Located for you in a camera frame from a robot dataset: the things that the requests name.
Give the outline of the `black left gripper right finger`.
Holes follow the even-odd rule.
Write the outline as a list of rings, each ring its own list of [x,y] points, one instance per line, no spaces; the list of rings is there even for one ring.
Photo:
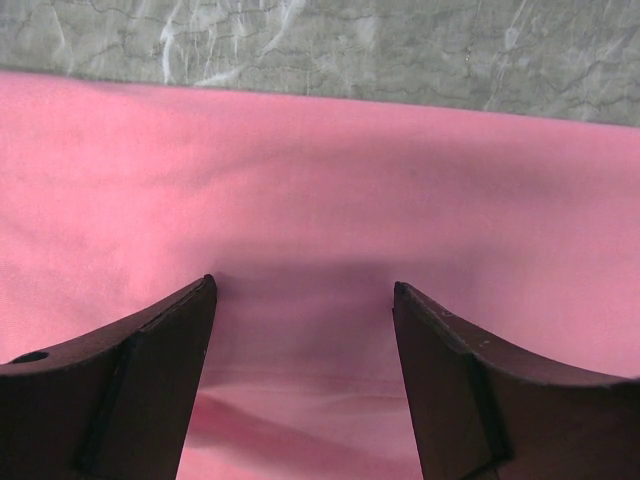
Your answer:
[[[635,479],[639,383],[518,347],[394,287],[393,322],[426,479]]]

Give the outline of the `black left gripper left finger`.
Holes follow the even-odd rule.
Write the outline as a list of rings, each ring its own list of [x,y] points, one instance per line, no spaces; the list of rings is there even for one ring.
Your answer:
[[[2,478],[176,478],[216,302],[206,275],[2,365]]]

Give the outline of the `pink t shirt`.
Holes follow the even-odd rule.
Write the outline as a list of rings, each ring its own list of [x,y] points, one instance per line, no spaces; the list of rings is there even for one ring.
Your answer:
[[[416,479],[396,281],[543,356],[639,373],[639,133],[1,76],[1,357],[206,274],[182,479]]]

